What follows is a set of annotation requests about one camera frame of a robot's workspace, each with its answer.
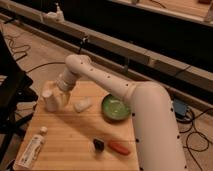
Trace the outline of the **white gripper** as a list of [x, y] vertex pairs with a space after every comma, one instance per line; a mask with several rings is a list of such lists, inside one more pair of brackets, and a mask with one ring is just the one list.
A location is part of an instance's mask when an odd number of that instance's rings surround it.
[[62, 107], [68, 104], [70, 99], [70, 93], [68, 91], [71, 91], [75, 87], [78, 79], [78, 75], [70, 72], [62, 73], [56, 79], [56, 85], [61, 91], [63, 91], [60, 93], [60, 102]]

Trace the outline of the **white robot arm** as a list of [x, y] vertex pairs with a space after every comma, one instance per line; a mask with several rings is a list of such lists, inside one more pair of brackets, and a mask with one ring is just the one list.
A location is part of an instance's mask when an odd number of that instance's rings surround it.
[[131, 108], [139, 166], [143, 171], [188, 171], [167, 90], [153, 81], [128, 81], [92, 65], [87, 55], [69, 55], [57, 78], [61, 91], [71, 91], [85, 76]]

